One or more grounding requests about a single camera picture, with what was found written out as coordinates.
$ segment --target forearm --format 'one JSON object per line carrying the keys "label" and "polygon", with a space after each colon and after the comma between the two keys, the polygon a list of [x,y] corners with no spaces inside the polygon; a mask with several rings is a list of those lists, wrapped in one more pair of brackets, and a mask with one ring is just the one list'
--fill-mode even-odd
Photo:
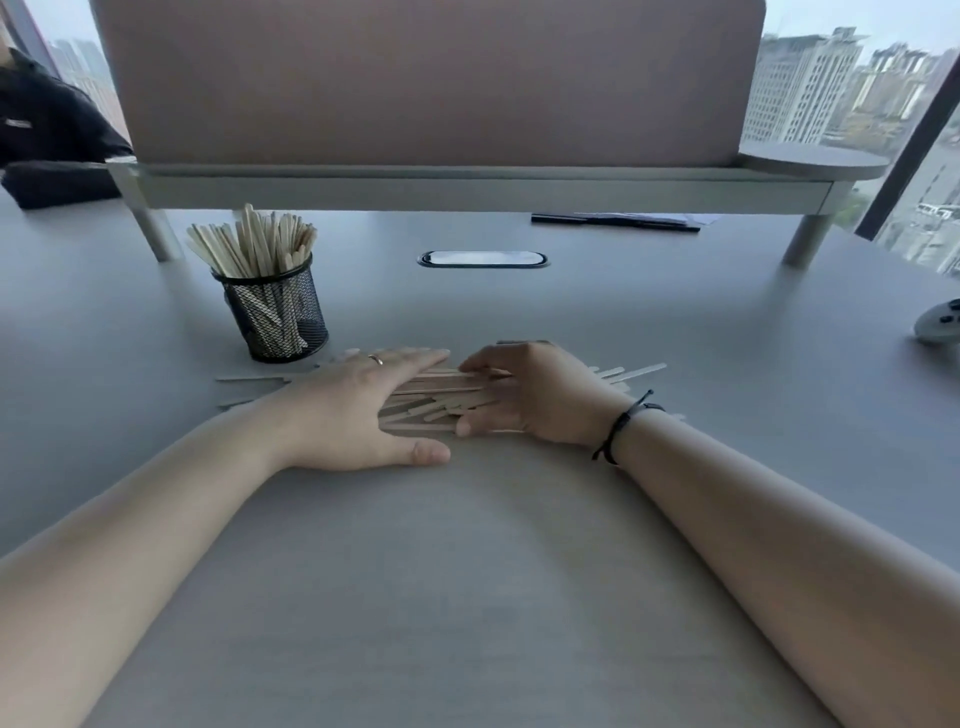
{"label": "forearm", "polygon": [[660,412],[614,454],[846,725],[960,725],[955,572]]}
{"label": "forearm", "polygon": [[0,560],[0,724],[81,723],[271,474],[253,437],[242,417],[205,425]]}

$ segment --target cityscape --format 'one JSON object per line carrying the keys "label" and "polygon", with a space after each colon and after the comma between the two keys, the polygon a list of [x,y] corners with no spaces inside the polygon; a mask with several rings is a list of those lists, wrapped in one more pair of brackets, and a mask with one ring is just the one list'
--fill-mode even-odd
{"label": "cityscape", "polygon": [[[960,56],[898,42],[863,57],[854,27],[829,35],[764,35],[743,138],[856,149],[895,159]],[[82,89],[114,128],[129,137],[100,45],[49,43],[63,79]],[[852,231],[882,181],[860,183],[837,225]],[[960,278],[960,109],[876,237],[880,247]]]}
{"label": "cityscape", "polygon": [[50,41],[47,47],[63,80],[89,96],[113,128],[130,139],[110,67],[100,45],[93,40],[71,38]]}

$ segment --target white controller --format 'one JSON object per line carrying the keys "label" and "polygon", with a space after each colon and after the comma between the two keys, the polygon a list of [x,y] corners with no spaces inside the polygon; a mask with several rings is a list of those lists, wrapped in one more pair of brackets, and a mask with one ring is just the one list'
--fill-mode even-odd
{"label": "white controller", "polygon": [[925,344],[960,344],[960,299],[931,308],[913,331]]}

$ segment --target window frame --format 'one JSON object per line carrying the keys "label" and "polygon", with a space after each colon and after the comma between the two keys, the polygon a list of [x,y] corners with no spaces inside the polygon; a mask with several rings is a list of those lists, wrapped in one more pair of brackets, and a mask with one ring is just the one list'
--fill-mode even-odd
{"label": "window frame", "polygon": [[854,234],[871,241],[876,239],[907,186],[913,181],[920,165],[924,163],[927,153],[947,127],[957,106],[960,106],[960,56],[953,62],[953,67],[930,102],[929,109],[917,123]]}

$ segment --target person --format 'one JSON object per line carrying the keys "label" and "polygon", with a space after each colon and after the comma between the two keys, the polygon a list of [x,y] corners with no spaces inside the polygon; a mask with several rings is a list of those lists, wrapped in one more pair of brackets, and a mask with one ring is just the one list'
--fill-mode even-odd
{"label": "person", "polygon": [[[448,445],[383,432],[377,413],[447,355],[324,367],[202,425],[0,561],[0,725],[78,726],[274,473],[446,463]],[[633,404],[545,342],[486,347],[460,368],[514,375],[461,436],[522,429],[597,449]],[[843,724],[960,725],[960,576],[657,409],[615,433],[611,456]]]}
{"label": "person", "polygon": [[0,41],[0,183],[22,209],[119,197],[105,162],[132,154],[85,93]]}
{"label": "person", "polygon": [[133,149],[90,98],[0,41],[0,167],[19,161],[105,162]]}

